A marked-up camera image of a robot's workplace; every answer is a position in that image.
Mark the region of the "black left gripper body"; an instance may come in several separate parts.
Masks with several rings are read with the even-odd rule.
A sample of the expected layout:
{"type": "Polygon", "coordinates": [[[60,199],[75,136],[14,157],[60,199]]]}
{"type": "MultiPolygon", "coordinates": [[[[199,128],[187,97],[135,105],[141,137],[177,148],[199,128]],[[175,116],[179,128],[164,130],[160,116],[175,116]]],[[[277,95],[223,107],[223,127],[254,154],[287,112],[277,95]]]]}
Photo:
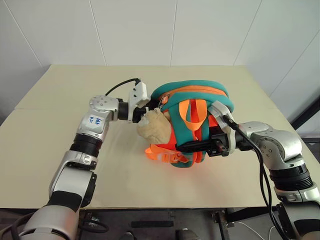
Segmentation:
{"type": "Polygon", "coordinates": [[[144,114],[147,113],[147,111],[148,111],[147,107],[142,107],[142,108],[136,107],[133,110],[133,123],[138,123],[141,120],[141,118],[144,116],[144,114]]]}

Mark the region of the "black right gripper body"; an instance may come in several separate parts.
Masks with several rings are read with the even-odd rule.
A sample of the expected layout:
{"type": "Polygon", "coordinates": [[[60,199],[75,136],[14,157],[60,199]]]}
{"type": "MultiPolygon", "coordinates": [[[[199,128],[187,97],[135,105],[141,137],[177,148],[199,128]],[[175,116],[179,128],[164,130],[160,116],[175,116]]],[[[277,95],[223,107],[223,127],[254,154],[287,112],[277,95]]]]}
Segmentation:
{"type": "Polygon", "coordinates": [[[209,147],[206,150],[209,157],[227,157],[229,151],[229,140],[225,133],[212,134],[209,137],[209,147]]]}

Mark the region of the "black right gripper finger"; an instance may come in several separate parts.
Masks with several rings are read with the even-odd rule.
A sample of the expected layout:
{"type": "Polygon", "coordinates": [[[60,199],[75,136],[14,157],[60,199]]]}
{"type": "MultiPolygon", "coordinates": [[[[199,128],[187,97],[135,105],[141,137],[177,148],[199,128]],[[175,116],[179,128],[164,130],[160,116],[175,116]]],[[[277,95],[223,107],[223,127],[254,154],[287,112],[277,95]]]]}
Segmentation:
{"type": "Polygon", "coordinates": [[[182,153],[206,152],[209,148],[209,140],[194,140],[181,145],[175,145],[175,149],[182,153]]]}
{"type": "Polygon", "coordinates": [[[221,137],[226,136],[227,134],[222,131],[219,126],[211,126],[209,127],[209,136],[210,137],[221,137]]]}

